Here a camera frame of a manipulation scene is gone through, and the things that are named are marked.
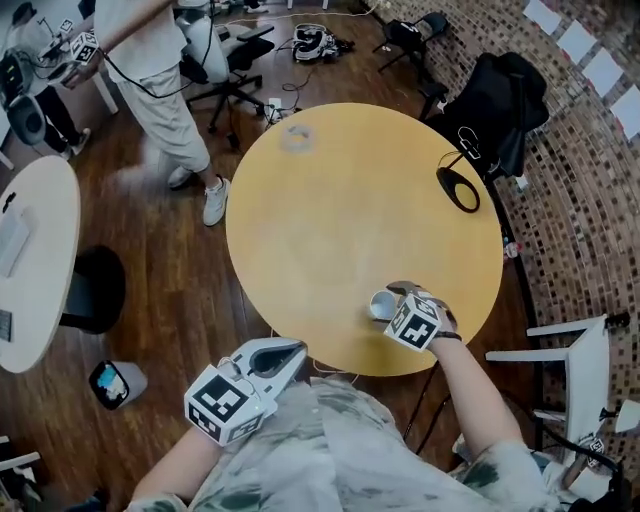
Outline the clear tape roll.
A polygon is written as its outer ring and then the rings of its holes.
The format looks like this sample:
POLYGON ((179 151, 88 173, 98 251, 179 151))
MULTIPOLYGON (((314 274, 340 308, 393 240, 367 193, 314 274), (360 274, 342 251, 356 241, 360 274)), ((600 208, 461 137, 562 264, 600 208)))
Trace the clear tape roll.
POLYGON ((305 153, 314 149, 314 132, 306 125, 294 124, 283 129, 280 148, 287 153, 305 153))

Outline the white headset on floor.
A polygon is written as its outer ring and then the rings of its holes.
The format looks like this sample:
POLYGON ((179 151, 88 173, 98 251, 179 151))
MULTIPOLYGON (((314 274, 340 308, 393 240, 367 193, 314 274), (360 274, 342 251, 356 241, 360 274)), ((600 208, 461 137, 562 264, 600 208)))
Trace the white headset on floor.
POLYGON ((298 24, 292 40, 292 57, 298 63, 333 62, 354 50, 353 41, 338 38, 325 26, 298 24))

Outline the white paper sheet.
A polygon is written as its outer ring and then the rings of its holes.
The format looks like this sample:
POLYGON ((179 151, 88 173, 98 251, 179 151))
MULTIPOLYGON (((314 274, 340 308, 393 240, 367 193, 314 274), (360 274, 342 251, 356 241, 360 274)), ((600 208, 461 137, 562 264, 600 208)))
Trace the white paper sheet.
POLYGON ((547 35, 552 35, 561 22, 561 16, 542 0, 529 0, 523 14, 547 35))
POLYGON ((596 43, 596 38, 577 20, 574 20, 557 41, 563 55, 579 64, 596 43))

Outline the white lamp shade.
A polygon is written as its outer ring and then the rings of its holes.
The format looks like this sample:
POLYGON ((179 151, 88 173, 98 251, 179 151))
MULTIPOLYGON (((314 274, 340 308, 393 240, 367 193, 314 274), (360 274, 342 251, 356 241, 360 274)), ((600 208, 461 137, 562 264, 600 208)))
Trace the white lamp shade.
POLYGON ((599 419, 601 421, 613 419, 616 434, 635 430, 640 425, 640 402, 625 399, 618 412, 603 408, 599 419))

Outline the black folding chair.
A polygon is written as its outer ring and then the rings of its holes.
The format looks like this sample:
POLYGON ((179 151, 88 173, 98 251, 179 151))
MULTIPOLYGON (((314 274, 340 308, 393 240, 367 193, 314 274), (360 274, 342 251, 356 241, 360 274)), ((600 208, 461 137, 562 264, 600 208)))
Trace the black folding chair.
POLYGON ((382 27, 384 41, 373 50, 373 53, 389 45, 398 47, 401 53, 382 65, 378 72, 382 73, 407 57, 417 71, 419 82, 434 82, 431 72, 426 67, 427 43, 444 36, 449 27, 449 21, 439 12, 427 13, 416 22, 393 19, 384 24, 382 27))

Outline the person's camouflage shirt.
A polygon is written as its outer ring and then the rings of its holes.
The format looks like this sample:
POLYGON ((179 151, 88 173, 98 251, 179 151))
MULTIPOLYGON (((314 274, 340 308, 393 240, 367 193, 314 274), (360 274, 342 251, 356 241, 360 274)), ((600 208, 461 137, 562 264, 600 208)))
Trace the person's camouflage shirt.
POLYGON ((224 450, 192 501, 174 492, 127 512, 564 512, 529 449, 500 442, 452 476, 405 445, 391 413, 350 384, 314 378, 224 450))

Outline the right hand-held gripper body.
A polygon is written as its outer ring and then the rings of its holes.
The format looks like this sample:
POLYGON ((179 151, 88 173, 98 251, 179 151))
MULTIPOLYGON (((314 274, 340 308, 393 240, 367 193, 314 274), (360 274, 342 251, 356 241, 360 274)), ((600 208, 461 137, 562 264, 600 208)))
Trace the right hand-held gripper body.
POLYGON ((410 281, 395 281, 387 289, 399 296, 396 312, 384 335, 417 352, 424 352, 440 331, 445 303, 410 281))

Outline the white cup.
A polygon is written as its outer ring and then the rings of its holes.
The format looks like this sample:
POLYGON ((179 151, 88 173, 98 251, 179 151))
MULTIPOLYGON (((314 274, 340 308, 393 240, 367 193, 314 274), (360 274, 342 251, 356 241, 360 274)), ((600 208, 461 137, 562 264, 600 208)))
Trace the white cup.
POLYGON ((377 291, 369 303, 369 316, 374 321, 390 322, 397 312, 398 303, 399 296, 392 291, 377 291))

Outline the white wooden chair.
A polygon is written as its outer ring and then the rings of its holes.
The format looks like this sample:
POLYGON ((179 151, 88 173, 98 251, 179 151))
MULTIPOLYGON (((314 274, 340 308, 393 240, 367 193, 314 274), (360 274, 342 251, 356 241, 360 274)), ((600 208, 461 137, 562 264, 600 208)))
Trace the white wooden chair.
POLYGON ((598 434, 609 404, 610 343, 605 315, 572 322, 529 328, 529 337, 578 333, 564 348, 489 351, 489 362, 562 362, 566 375, 566 409, 563 414, 536 410, 540 419, 565 424, 565 438, 579 444, 598 434))

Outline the person's left forearm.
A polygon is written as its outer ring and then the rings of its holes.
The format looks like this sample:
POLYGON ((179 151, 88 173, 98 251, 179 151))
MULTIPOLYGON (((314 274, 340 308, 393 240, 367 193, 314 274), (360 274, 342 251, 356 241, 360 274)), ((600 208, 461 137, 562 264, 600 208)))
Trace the person's left forearm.
POLYGON ((174 495, 190 502, 218 463, 223 449, 190 428, 136 486, 132 501, 174 495))

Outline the white and black office chair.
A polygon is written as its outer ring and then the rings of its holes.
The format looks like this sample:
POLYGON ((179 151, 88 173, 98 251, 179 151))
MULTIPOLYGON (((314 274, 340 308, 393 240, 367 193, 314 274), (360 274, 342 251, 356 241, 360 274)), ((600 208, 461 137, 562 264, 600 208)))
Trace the white and black office chair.
POLYGON ((208 132, 217 131, 217 121, 230 99, 236 98, 254 106, 256 114, 266 113, 266 104, 246 93, 243 88, 253 84, 260 88, 263 76, 248 76, 254 62, 274 50, 265 36, 274 30, 271 25, 249 28, 244 25, 214 26, 211 15, 200 8, 177 8, 174 18, 187 45, 182 50, 179 70, 183 77, 198 85, 209 85, 207 92, 187 100, 195 102, 216 97, 218 103, 208 125, 208 132))

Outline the grey waste bin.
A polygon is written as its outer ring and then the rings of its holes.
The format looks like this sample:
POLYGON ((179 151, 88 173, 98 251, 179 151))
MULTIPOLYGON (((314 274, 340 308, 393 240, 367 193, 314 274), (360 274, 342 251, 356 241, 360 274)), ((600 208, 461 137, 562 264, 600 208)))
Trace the grey waste bin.
POLYGON ((104 360, 88 379, 99 403, 113 411, 139 397, 147 388, 148 379, 134 363, 104 360))

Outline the white round table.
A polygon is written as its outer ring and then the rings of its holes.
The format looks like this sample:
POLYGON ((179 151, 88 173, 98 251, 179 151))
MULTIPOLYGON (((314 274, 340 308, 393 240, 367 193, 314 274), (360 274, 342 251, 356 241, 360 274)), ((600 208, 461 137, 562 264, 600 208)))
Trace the white round table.
POLYGON ((80 189, 66 160, 41 157, 21 170, 0 196, 0 219, 19 206, 35 209, 38 227, 13 275, 0 277, 0 367, 16 374, 44 357, 61 326, 110 330, 126 294, 112 249, 78 249, 80 189))

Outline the person's right forearm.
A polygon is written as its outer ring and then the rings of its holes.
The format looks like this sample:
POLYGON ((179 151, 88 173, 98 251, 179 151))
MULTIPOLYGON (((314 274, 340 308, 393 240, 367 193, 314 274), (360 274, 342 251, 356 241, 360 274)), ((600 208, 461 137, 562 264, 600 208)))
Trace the person's right forearm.
POLYGON ((429 350, 444 371, 461 432, 474 458, 499 443, 524 443, 511 410, 463 342, 434 338, 429 350))

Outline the black chair with jacket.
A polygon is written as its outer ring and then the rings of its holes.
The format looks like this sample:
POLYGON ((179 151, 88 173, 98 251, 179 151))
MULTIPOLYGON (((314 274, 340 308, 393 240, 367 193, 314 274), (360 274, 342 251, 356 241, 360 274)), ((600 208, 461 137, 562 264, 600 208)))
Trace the black chair with jacket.
POLYGON ((546 89, 541 73, 521 55, 483 53, 453 100, 441 83, 422 87, 418 120, 458 148, 484 181, 520 177, 526 135, 549 119, 546 89))

